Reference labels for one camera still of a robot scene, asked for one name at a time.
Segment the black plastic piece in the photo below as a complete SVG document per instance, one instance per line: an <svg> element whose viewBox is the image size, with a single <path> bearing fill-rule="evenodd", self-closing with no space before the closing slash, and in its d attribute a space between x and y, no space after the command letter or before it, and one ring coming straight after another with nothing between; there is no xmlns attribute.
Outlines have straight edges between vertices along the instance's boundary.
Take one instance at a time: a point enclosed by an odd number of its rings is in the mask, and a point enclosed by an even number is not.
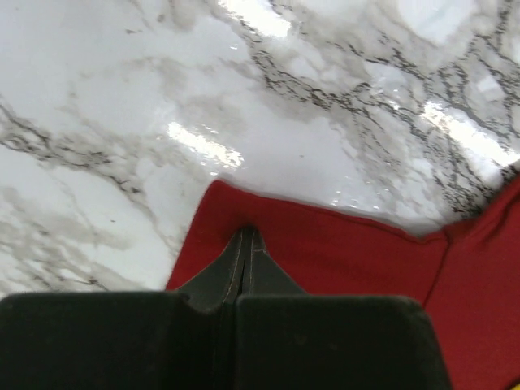
<svg viewBox="0 0 520 390"><path fill-rule="evenodd" d="M313 297L241 229L176 292L0 302L0 389L450 389L402 297Z"/></svg>
<svg viewBox="0 0 520 390"><path fill-rule="evenodd" d="M396 297L240 297L236 387L449 390L421 306Z"/></svg>

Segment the marble floor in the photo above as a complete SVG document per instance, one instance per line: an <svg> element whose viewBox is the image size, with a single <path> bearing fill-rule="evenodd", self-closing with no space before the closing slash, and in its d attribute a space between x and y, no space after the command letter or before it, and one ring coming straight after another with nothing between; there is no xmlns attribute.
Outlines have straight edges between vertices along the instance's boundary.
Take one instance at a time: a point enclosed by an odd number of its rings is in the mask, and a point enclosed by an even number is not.
<svg viewBox="0 0 520 390"><path fill-rule="evenodd" d="M0 0L0 295L162 288L218 177L415 235L520 167L520 1Z"/></svg>

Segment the red mat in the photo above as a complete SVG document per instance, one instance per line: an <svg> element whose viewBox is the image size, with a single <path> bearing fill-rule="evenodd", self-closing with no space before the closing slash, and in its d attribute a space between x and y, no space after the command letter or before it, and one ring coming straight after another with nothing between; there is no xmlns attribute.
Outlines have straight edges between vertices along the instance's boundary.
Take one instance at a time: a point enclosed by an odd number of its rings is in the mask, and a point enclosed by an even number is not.
<svg viewBox="0 0 520 390"><path fill-rule="evenodd" d="M422 239L215 181L167 289L194 277L250 224L309 293L401 294L422 302L455 389L502 390L520 378L520 178L479 219Z"/></svg>

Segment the seam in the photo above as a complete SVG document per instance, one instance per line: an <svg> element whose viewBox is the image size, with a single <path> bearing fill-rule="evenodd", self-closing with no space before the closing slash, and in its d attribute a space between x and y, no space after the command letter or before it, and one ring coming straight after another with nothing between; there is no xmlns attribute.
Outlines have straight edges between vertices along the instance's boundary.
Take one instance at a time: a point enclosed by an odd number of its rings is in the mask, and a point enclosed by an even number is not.
<svg viewBox="0 0 520 390"><path fill-rule="evenodd" d="M430 289L428 290L428 293L427 293L426 297L424 298L424 302L422 304L422 307L424 309L427 308L427 305L430 302L431 297L433 296L433 292L436 289L437 284L439 283L440 275L442 274L442 271L444 270L444 266L446 265L446 258L448 257L449 250L451 249L451 246L452 246L452 241L449 238L449 236L446 233L444 233L444 235L446 236L446 241L448 242L448 244L446 245L446 249L444 250L442 258L440 259L440 265L439 265L439 268L437 269L437 272L435 273L433 282L431 282Z"/></svg>

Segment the red cloth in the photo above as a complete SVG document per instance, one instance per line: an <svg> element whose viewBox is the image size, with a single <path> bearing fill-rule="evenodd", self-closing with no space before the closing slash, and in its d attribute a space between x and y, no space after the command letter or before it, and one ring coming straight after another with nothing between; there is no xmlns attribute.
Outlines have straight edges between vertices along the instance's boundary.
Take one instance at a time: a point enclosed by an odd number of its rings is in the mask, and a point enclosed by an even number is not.
<svg viewBox="0 0 520 390"><path fill-rule="evenodd" d="M401 294L422 302L455 389L502 390L520 377L520 178L479 219L422 239L215 181L167 289L194 277L248 224L309 293Z"/></svg>

